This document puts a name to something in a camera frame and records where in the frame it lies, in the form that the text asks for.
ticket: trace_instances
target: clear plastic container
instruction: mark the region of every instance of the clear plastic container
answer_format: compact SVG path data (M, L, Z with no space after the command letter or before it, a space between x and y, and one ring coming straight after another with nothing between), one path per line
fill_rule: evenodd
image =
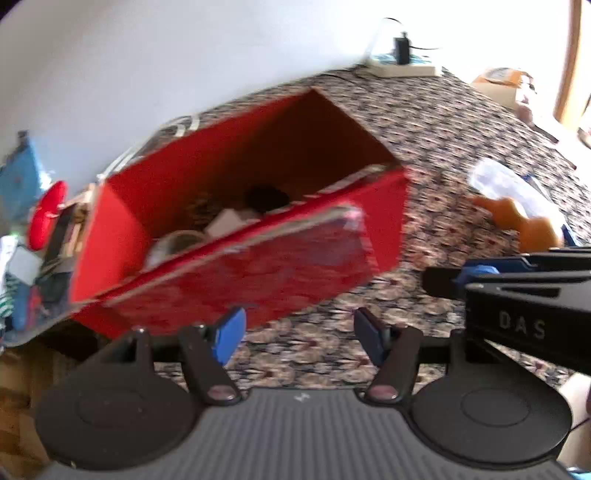
M504 165L491 158L478 162L468 177L470 187L481 195L498 200L512 198L519 202L529 218L547 217L558 226L566 223L558 207Z

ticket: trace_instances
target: white object in box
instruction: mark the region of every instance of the white object in box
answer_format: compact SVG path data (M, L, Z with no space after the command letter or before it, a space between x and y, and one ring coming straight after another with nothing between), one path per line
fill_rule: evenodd
M205 233L210 238L220 238L240 230L255 219L256 217L253 217L249 210L237 212L234 209L226 208L207 226Z

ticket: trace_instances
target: metal screw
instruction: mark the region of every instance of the metal screw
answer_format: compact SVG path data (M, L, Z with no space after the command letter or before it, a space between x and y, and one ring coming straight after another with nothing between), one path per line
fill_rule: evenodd
M197 331L199 332L199 335L201 335L202 338L206 339L207 336L207 326L199 323L198 325L193 325L195 329L197 329Z
M207 391L209 398L216 401L230 401L236 398L236 390L230 385L214 385Z
M373 400L389 401L398 396L398 390L392 385L374 385L369 389L368 394Z

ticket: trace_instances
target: cable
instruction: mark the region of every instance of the cable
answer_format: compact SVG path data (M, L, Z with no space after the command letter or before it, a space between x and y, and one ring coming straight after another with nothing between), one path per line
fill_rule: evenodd
M334 78L338 78L338 79L340 79L340 80L344 80L344 81L346 81L346 82L352 83L353 85L357 85L357 83L356 83L356 82L354 82L353 80L351 80L351 79L347 79L347 78L345 78L345 77L342 77L342 76L340 76L340 75L335 75L334 73L321 73L320 75L317 75L316 77L313 77L313 79L314 79L314 78L315 78L315 79L318 79L319 77L334 77Z
M392 17L384 17L383 20L392 20L393 22L396 22L396 23L404 26L404 24L400 20L396 20L395 18L392 18Z
M353 68L350 70L350 72L351 72L351 73L352 73L352 74L353 74L355 77L357 77L358 79L361 79L361 80L367 80L367 77L366 77L366 76L364 76L364 75L360 75L360 74L359 74L359 71L360 71L360 70L366 71L366 70L367 70L367 67L366 67L366 66L365 66L363 63L358 63L357 65L355 65L355 67L353 67Z
M580 426L585 425L588 421L590 420L589 417L587 417L584 420L581 420L579 423L577 423L573 428L570 429L569 433L573 433L576 429L578 429Z

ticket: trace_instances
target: ribbed gray surface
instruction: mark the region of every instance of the ribbed gray surface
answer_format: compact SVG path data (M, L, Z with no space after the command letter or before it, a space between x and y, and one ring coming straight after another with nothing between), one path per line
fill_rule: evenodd
M546 462L512 472L456 465L426 448L392 408L351 390L251 390L211 408L175 451L141 467L83 472L52 464L39 480L560 480Z

